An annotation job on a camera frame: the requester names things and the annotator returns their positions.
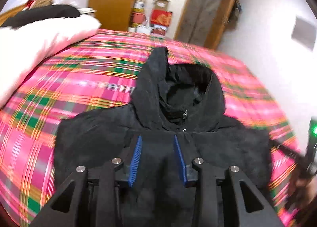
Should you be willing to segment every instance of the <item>metal screw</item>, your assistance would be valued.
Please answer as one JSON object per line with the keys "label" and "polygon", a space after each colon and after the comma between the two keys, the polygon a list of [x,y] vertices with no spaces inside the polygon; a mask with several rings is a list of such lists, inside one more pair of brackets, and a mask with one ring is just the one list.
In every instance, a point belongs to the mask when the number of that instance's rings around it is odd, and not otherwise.
{"label": "metal screw", "polygon": [[239,172],[240,169],[239,169],[238,166],[233,165],[233,166],[230,167],[230,170],[231,170],[232,172],[234,172],[234,173],[237,173],[237,172]]}
{"label": "metal screw", "polygon": [[203,163],[203,159],[200,158],[200,157],[196,157],[196,158],[194,159],[194,162],[195,162],[196,164],[201,165],[201,164]]}
{"label": "metal screw", "polygon": [[80,166],[78,166],[76,168],[76,171],[79,172],[79,173],[83,173],[85,170],[86,170],[86,168],[84,166],[82,166],[82,165],[80,165]]}
{"label": "metal screw", "polygon": [[114,164],[114,165],[118,165],[122,162],[121,158],[120,157],[115,157],[114,159],[111,160],[111,162]]}

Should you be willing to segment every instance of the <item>zipper pull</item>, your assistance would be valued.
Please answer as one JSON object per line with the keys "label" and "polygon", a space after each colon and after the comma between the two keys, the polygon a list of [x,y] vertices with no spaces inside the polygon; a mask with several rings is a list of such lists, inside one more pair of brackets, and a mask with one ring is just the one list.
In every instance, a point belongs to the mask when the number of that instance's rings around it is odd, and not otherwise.
{"label": "zipper pull", "polygon": [[183,119],[185,120],[187,118],[187,109],[185,110],[184,114],[183,114]]}

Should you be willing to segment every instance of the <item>white container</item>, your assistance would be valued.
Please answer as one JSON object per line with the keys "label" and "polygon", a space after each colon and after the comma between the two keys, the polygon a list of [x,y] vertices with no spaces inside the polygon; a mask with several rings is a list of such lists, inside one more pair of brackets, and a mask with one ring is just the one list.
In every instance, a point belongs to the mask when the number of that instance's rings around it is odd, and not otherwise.
{"label": "white container", "polygon": [[144,33],[147,35],[150,35],[152,28],[146,27],[146,26],[141,26],[139,25],[137,27],[137,33]]}
{"label": "white container", "polygon": [[128,27],[128,32],[135,32],[135,28],[133,28],[133,27]]}

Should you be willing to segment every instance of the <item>black puffer jacket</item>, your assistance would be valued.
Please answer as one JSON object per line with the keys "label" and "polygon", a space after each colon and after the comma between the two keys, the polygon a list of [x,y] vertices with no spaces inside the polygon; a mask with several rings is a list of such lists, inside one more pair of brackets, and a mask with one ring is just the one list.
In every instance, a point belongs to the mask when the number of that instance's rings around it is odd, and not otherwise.
{"label": "black puffer jacket", "polygon": [[117,157],[131,137],[140,134],[137,180],[122,202],[124,225],[191,226],[195,188],[183,187],[178,177],[176,134],[193,142],[207,162],[223,168],[238,165],[269,197],[268,133],[245,128],[224,112],[221,85],[212,70],[170,65],[167,49],[155,48],[139,73],[129,104],[61,122],[54,151],[55,185],[78,165],[91,168]]}

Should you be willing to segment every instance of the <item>pink plaid bedspread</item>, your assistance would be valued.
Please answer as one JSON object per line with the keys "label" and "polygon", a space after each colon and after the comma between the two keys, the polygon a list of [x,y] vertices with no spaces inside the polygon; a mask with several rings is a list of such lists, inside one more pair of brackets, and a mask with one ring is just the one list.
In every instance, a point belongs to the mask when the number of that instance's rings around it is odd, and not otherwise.
{"label": "pink plaid bedspread", "polygon": [[[170,63],[210,67],[222,84],[227,115],[250,127],[266,127],[271,138],[296,147],[285,115],[242,62],[177,41],[99,30],[42,62],[0,110],[0,202],[19,226],[27,226],[54,193],[60,119],[128,103],[138,72],[156,46],[168,48]],[[294,212],[284,204],[295,164],[276,149],[272,158],[271,195],[279,217],[291,226]]]}

